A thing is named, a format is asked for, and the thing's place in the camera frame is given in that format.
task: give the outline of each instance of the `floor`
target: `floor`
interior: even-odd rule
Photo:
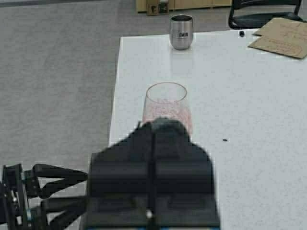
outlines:
[[[0,8],[1,165],[88,171],[91,153],[108,143],[120,37],[168,33],[170,15],[136,13],[134,2]],[[229,29],[228,12],[171,15],[193,16],[196,31],[218,31]],[[301,16],[306,13],[303,4]],[[84,184],[59,194],[84,194]]]

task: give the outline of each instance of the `white table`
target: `white table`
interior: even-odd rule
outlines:
[[[195,34],[174,50],[168,35],[121,39],[109,143],[142,118],[146,89],[188,89],[192,140],[214,163],[223,230],[307,228],[307,59],[247,48],[246,31]]]

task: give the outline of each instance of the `cardboard sheet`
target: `cardboard sheet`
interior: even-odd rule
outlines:
[[[304,58],[307,55],[307,23],[274,18],[254,35],[261,37],[248,47],[294,58]]]

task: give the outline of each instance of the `metal cup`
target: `metal cup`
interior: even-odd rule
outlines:
[[[175,49],[188,49],[193,42],[193,37],[191,16],[181,14],[171,18],[169,39]]]

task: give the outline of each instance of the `clear glass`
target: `clear glass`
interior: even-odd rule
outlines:
[[[192,134],[192,119],[185,87],[174,82],[162,82],[151,86],[146,92],[143,122],[167,117],[180,121]]]

